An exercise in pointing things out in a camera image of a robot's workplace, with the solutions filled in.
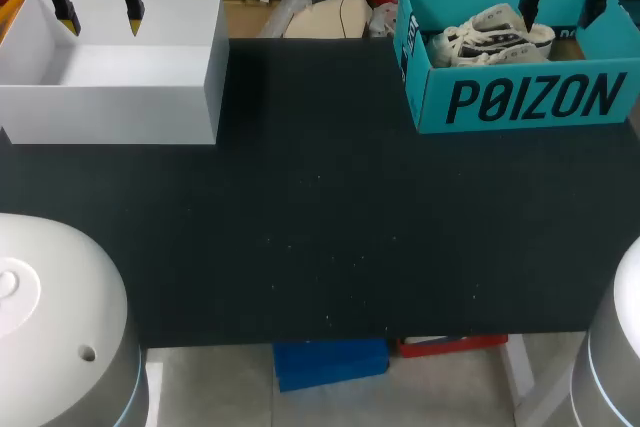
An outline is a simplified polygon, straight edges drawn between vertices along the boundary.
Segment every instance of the blue box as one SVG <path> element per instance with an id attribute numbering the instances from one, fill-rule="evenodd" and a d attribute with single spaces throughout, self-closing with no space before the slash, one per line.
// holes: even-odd
<path id="1" fill-rule="evenodd" d="M 383 374 L 389 365 L 384 340 L 273 344 L 280 392 Z"/>
<path id="2" fill-rule="evenodd" d="M 587 29 L 585 0 L 540 0 L 536 22 L 575 35 L 584 60 L 480 67 L 431 66 L 421 32 L 442 32 L 499 3 L 399 0 L 394 48 L 420 133 L 623 122 L 640 89 L 640 33 L 618 0 Z M 574 42 L 556 40 L 556 42 Z"/>

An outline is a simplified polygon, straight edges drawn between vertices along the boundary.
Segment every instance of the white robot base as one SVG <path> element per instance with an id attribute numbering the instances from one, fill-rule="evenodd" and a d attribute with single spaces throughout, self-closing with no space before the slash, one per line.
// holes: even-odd
<path id="1" fill-rule="evenodd" d="M 89 237 L 0 214 L 0 425 L 144 427 L 149 392 L 122 279 Z"/>

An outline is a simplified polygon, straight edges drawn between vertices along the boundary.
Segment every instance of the white table leg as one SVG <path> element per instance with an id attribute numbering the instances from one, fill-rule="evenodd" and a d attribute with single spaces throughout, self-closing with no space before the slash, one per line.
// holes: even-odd
<path id="1" fill-rule="evenodd" d="M 542 427 L 569 395 L 571 372 L 583 336 L 577 336 L 534 382 L 522 335 L 509 336 L 502 347 L 517 427 Z"/>

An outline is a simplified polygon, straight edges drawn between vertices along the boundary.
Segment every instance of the tile floor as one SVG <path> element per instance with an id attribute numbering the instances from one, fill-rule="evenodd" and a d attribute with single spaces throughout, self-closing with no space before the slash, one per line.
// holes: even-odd
<path id="1" fill-rule="evenodd" d="M 525 336 L 534 375 L 571 335 Z M 269 345 L 151 350 L 147 370 L 147 427 L 514 425 L 496 349 L 394 358 L 384 375 L 286 394 L 278 391 Z M 573 425 L 568 404 L 549 421 Z"/>

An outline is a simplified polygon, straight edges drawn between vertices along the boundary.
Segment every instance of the white sneaker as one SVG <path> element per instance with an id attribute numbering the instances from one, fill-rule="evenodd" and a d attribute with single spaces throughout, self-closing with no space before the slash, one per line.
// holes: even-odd
<path id="1" fill-rule="evenodd" d="M 471 17 L 460 27 L 447 27 L 429 42 L 434 67 L 449 67 L 457 59 L 493 55 L 514 45 L 533 44 L 547 58 L 555 33 L 551 27 L 533 24 L 527 32 L 524 20 L 509 4 L 498 4 Z"/>
<path id="2" fill-rule="evenodd" d="M 514 45 L 498 52 L 497 54 L 482 53 L 475 57 L 455 57 L 453 67 L 497 65 L 497 64 L 533 64 L 549 62 L 534 44 L 527 43 Z"/>

